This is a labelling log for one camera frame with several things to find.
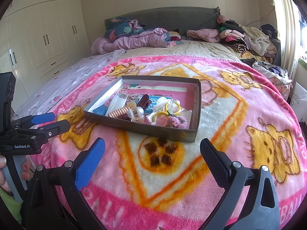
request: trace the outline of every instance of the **metal bolt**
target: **metal bolt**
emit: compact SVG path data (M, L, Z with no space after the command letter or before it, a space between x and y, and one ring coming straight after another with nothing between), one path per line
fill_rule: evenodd
M38 165L38 166L36 167L36 170L37 170L37 171L41 171L43 168L44 168L43 165Z
M236 168L241 167L241 164L239 162L233 162L232 165Z
M64 163L64 166L66 167L66 168L69 168L69 167L71 167L73 165L73 162L72 161L66 161L65 163Z
M269 167L268 167L268 166L265 166L265 165L262 166L262 169L263 169L264 171L269 171Z

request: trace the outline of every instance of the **headboard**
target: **headboard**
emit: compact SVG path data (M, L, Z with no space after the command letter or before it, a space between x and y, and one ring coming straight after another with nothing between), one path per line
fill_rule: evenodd
M138 19L145 24L146 29L161 27L167 31L179 29L180 34L187 30L199 30L202 28L218 29L216 18L220 15L220 8L205 7L160 7L140 10L124 15L127 19ZM106 30L113 18L104 21Z

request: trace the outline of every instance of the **white curtain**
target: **white curtain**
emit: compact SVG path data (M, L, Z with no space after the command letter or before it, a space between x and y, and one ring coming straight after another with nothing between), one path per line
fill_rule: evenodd
M274 3L281 44L281 67L293 79L300 53L300 14L293 0L274 0Z

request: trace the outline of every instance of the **white wardrobe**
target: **white wardrobe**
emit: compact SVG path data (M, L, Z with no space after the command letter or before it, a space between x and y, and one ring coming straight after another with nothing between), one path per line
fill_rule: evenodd
M0 72L16 77L14 111L48 80L88 56L81 0L13 0L0 20Z

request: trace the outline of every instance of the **hand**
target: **hand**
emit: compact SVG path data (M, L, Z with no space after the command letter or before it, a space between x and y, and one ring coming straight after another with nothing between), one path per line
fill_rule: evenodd
M6 192L11 192L11 189L9 185L7 184L7 181L5 180L4 174L2 172L2 168L4 168L5 165L7 165L7 160L4 156L0 155L0 187ZM22 169L24 170L24 172L22 172L21 174L22 179L27 180L30 178L30 174L29 174L30 166L31 165L28 160L26 160L22 164Z

